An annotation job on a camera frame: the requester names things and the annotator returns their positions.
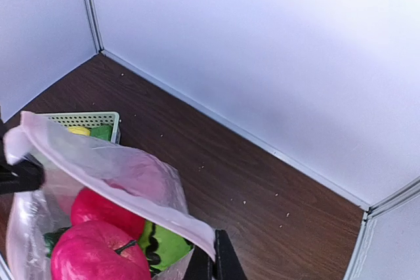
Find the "green toy cabbage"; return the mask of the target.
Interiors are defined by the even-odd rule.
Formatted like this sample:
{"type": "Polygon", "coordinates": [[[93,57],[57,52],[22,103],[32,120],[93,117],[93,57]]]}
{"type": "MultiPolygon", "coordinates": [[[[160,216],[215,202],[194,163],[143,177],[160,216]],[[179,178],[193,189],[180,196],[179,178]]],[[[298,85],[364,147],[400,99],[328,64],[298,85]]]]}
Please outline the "green toy cabbage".
{"type": "Polygon", "coordinates": [[[148,261],[152,276],[165,271],[194,248],[189,240],[148,220],[138,245],[148,261]]]}

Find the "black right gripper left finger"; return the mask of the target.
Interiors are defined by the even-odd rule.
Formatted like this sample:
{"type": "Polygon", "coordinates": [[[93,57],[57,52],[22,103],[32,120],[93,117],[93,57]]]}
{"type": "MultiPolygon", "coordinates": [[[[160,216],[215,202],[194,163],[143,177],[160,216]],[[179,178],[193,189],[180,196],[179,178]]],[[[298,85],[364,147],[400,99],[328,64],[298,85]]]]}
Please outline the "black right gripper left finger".
{"type": "Polygon", "coordinates": [[[212,280],[213,261],[199,247],[195,247],[183,277],[184,280],[212,280]]]}

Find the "red toy apple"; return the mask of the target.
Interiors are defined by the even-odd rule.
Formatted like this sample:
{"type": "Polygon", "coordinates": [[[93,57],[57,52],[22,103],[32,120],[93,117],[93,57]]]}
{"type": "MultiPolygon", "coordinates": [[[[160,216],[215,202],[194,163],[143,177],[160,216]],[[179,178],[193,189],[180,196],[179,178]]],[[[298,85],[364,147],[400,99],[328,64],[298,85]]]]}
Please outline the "red toy apple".
{"type": "Polygon", "coordinates": [[[151,279],[137,240],[101,221],[72,226],[51,254],[52,279],[151,279]]]}

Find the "green toy bell pepper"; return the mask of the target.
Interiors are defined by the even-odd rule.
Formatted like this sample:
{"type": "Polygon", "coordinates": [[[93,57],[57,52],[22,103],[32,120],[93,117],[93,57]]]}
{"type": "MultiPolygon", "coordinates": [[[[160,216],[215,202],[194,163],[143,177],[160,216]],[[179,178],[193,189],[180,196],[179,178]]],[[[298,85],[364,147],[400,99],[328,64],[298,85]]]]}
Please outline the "green toy bell pepper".
{"type": "Polygon", "coordinates": [[[110,141],[112,139],[111,125],[101,125],[90,129],[90,136],[93,138],[110,141]]]}

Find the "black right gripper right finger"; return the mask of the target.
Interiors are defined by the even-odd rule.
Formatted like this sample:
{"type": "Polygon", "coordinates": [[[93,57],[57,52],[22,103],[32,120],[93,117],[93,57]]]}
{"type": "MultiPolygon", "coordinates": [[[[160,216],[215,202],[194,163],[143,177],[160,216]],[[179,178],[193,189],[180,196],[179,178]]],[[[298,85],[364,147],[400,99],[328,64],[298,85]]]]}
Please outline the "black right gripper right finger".
{"type": "Polygon", "coordinates": [[[247,280],[233,244],[225,230],[215,231],[216,260],[214,277],[218,280],[247,280]]]}

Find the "yellow toy corn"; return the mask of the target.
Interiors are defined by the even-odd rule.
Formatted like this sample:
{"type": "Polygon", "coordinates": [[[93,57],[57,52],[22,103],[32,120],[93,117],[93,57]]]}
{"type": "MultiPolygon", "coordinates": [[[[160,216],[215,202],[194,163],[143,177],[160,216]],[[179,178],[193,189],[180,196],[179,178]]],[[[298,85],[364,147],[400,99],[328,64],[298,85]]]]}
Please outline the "yellow toy corn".
{"type": "Polygon", "coordinates": [[[70,126],[67,130],[71,133],[83,135],[83,136],[90,136],[91,131],[88,128],[81,127],[81,126],[70,126]]]}

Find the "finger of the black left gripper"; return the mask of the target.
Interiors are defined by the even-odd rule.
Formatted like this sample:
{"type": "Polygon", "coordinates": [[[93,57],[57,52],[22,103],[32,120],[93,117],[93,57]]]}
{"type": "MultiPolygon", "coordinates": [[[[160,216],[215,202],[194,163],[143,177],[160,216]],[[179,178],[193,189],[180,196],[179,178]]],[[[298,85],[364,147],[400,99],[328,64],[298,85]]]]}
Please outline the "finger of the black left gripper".
{"type": "Polygon", "coordinates": [[[9,130],[1,119],[1,195],[38,190],[45,181],[42,164],[20,127],[9,130]]]}

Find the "red toy strawberry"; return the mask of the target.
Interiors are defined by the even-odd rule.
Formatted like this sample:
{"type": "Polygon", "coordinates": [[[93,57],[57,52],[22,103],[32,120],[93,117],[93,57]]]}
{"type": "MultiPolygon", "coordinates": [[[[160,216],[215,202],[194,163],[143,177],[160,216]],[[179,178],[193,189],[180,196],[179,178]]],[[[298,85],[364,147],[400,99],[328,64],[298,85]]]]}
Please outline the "red toy strawberry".
{"type": "Polygon", "coordinates": [[[89,188],[83,188],[71,207],[70,221],[76,225],[91,220],[112,224],[134,239],[140,238],[146,223],[143,217],[120,207],[89,188]]]}

